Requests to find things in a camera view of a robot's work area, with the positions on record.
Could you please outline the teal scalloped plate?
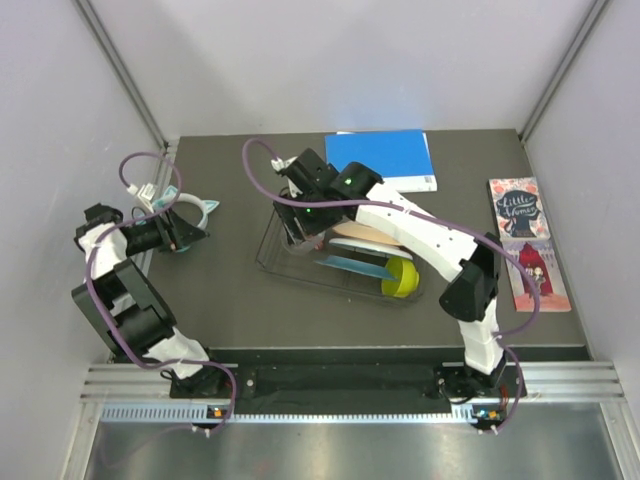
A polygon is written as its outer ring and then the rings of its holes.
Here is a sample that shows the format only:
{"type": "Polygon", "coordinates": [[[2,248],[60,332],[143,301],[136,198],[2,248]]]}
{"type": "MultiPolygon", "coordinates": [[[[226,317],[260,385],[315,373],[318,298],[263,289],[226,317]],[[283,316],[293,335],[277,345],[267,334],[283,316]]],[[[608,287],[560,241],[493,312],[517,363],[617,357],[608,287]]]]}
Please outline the teal scalloped plate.
{"type": "Polygon", "coordinates": [[[329,268],[343,270],[350,273],[377,278],[380,280],[397,280],[397,277],[394,276],[384,266],[375,265],[352,258],[329,255],[324,259],[315,260],[315,263],[329,268]]]}

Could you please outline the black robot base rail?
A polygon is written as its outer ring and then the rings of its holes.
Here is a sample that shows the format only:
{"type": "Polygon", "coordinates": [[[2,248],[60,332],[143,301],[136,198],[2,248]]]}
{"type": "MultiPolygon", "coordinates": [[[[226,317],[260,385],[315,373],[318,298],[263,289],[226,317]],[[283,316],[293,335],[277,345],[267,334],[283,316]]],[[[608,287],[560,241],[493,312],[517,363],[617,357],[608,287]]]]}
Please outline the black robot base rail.
{"type": "Polygon", "coordinates": [[[217,349],[226,365],[208,388],[193,393],[173,384],[175,399],[236,395],[238,414],[358,415],[447,413],[454,402],[500,403],[524,395],[515,367],[504,363],[496,380],[463,364],[459,347],[217,349]]]}

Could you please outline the pink ghost mug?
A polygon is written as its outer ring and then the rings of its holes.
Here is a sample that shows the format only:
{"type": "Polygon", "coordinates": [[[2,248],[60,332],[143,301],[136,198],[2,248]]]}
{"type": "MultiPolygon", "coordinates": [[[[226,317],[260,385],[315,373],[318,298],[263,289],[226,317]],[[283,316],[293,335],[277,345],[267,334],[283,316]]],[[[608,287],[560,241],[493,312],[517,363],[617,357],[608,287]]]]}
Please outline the pink ghost mug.
{"type": "Polygon", "coordinates": [[[324,239],[324,232],[306,237],[304,240],[300,241],[287,238],[285,241],[285,247],[292,254],[306,255],[311,251],[322,250],[324,248],[324,239]]]}

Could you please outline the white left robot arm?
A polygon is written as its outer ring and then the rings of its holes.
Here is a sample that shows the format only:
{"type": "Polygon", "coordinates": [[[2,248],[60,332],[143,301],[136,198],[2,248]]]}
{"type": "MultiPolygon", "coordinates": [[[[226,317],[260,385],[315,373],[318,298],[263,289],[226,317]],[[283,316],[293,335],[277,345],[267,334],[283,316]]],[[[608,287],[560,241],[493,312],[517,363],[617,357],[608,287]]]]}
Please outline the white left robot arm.
{"type": "Polygon", "coordinates": [[[207,362],[209,355],[197,341],[178,329],[174,314],[133,257],[151,250],[178,253],[209,233],[190,224],[173,210],[140,223],[121,226],[120,210],[98,203],[84,211],[85,223],[76,229],[74,241],[85,254],[94,294],[86,284],[72,290],[79,310],[103,342],[116,355],[125,351],[113,336],[102,313],[112,316],[115,331],[139,359],[170,367],[171,380],[184,391],[199,390],[216,396],[226,387],[225,370],[207,362]],[[185,365],[194,360],[194,365],[185,365]]]}

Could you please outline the black wire dish rack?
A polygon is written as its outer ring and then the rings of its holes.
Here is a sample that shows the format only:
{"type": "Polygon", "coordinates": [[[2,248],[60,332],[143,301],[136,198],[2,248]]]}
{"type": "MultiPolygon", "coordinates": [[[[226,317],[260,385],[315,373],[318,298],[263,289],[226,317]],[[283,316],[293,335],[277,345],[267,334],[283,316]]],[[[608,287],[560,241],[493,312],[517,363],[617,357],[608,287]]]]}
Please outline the black wire dish rack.
{"type": "Polygon", "coordinates": [[[334,255],[385,267],[390,258],[367,255],[334,247],[329,244],[329,240],[341,236],[333,230],[325,233],[324,248],[322,250],[311,251],[307,255],[302,256],[291,255],[285,251],[281,244],[280,235],[283,227],[274,208],[256,255],[258,267],[269,274],[284,278],[288,281],[305,284],[316,289],[332,290],[350,297],[361,296],[374,299],[378,302],[398,305],[415,302],[424,292],[421,281],[427,277],[429,266],[422,258],[414,254],[412,254],[412,262],[420,275],[417,290],[407,298],[387,297],[381,292],[382,280],[322,266],[315,263],[315,260],[321,260],[329,255],[334,255]]]}

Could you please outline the teal cat ear headphones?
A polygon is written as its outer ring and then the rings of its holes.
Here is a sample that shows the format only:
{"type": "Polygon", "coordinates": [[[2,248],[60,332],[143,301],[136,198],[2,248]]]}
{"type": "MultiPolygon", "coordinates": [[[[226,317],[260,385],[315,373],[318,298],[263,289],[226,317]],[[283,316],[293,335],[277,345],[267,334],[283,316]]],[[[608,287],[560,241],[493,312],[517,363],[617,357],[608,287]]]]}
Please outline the teal cat ear headphones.
{"type": "MultiPolygon", "coordinates": [[[[199,208],[201,211],[201,219],[197,225],[198,228],[202,230],[206,230],[206,226],[208,224],[208,215],[219,205],[218,201],[214,200],[202,200],[195,195],[191,195],[188,193],[179,193],[178,189],[172,185],[169,185],[164,193],[155,201],[153,201],[153,207],[155,214],[157,211],[160,211],[158,217],[165,220],[168,223],[168,210],[173,209],[173,205],[175,203],[189,203],[199,208]]],[[[172,251],[160,251],[160,252],[170,252],[170,253],[180,253],[188,250],[187,248],[174,248],[172,251]]]]}

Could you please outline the peach bird plate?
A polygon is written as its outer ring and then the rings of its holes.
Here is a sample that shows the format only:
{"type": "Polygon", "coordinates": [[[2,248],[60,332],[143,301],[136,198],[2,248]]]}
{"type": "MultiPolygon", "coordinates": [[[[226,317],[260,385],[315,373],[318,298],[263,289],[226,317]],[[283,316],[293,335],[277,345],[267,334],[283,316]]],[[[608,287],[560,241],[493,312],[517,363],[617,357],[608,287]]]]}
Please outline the peach bird plate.
{"type": "Polygon", "coordinates": [[[355,221],[346,221],[335,225],[332,230],[345,237],[360,239],[364,241],[399,246],[400,242],[373,227],[360,224],[355,221]]]}

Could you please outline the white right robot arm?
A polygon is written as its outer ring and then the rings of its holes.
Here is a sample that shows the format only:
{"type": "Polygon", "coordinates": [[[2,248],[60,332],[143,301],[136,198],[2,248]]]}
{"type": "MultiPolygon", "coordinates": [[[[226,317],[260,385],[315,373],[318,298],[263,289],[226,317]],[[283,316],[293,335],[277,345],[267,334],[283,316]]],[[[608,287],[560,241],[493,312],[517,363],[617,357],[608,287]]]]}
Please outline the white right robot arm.
{"type": "Polygon", "coordinates": [[[458,321],[469,388],[487,396],[502,385],[505,355],[495,336],[500,276],[500,260],[493,249],[496,240],[484,244],[438,224],[358,162],[337,170],[306,149],[291,160],[275,158],[271,166],[289,182],[288,192],[274,207],[291,243],[309,241],[346,219],[391,237],[447,281],[439,303],[458,321]]]}

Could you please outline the clear plastic cup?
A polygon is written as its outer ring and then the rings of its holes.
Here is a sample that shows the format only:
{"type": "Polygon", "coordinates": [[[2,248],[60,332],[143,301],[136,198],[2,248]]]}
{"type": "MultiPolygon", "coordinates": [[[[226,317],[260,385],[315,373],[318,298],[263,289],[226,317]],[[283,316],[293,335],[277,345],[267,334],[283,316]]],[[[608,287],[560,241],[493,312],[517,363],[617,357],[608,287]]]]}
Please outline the clear plastic cup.
{"type": "Polygon", "coordinates": [[[307,255],[315,249],[315,244],[309,240],[296,243],[285,227],[281,230],[280,239],[282,247],[291,255],[307,255]]]}

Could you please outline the lime green bowl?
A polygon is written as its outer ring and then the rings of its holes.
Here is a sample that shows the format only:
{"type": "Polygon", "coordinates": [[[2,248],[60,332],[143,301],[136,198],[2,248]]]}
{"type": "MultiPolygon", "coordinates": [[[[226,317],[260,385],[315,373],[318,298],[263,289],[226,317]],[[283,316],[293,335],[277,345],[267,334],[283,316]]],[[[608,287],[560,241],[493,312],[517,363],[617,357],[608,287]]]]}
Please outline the lime green bowl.
{"type": "Polygon", "coordinates": [[[420,275],[411,260],[402,257],[390,258],[385,268],[392,279],[381,281],[381,292],[392,298],[407,298],[413,294],[420,282],[420,275]]]}

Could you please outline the red illustrated book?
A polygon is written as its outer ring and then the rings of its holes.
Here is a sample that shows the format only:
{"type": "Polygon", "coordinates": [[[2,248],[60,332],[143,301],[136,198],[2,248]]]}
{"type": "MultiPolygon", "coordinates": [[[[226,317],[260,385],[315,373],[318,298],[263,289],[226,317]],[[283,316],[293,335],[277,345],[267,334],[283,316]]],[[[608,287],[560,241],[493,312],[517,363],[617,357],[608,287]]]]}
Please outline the red illustrated book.
{"type": "MultiPolygon", "coordinates": [[[[572,310],[559,262],[550,240],[508,240],[505,243],[505,248],[533,279],[540,296],[541,312],[560,313],[572,310]]],[[[506,267],[515,310],[517,312],[532,312],[534,308],[533,293],[525,280],[525,275],[509,261],[506,262],[506,267]]]]}

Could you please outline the white watermelon plate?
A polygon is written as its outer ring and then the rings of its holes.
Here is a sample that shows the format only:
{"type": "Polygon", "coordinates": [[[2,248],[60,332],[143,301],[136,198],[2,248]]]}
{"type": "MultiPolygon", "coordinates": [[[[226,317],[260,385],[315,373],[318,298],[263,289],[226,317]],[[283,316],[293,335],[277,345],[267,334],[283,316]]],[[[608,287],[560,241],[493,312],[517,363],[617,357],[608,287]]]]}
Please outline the white watermelon plate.
{"type": "Polygon", "coordinates": [[[329,240],[329,244],[344,250],[367,255],[385,258],[399,257],[410,261],[413,260],[413,255],[411,253],[393,245],[380,244],[376,242],[346,237],[331,238],[329,240]]]}

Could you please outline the Little Women book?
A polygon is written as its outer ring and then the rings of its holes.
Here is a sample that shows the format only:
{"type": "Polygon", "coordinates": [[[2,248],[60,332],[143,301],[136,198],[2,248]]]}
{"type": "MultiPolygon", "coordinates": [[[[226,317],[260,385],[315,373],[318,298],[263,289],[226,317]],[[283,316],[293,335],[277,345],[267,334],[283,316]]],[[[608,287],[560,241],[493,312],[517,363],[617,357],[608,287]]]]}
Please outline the Little Women book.
{"type": "Polygon", "coordinates": [[[551,238],[535,177],[490,179],[488,190],[501,240],[551,238]]]}

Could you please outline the blue folder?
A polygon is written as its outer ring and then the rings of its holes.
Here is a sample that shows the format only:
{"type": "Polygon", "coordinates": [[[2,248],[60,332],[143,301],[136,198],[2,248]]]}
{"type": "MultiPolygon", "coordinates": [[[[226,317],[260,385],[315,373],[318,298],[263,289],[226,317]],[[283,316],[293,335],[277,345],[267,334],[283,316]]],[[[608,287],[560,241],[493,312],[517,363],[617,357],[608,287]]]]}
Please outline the blue folder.
{"type": "Polygon", "coordinates": [[[421,130],[336,132],[325,137],[326,160],[338,171],[358,162],[399,193],[436,192],[426,133],[421,130]]]}

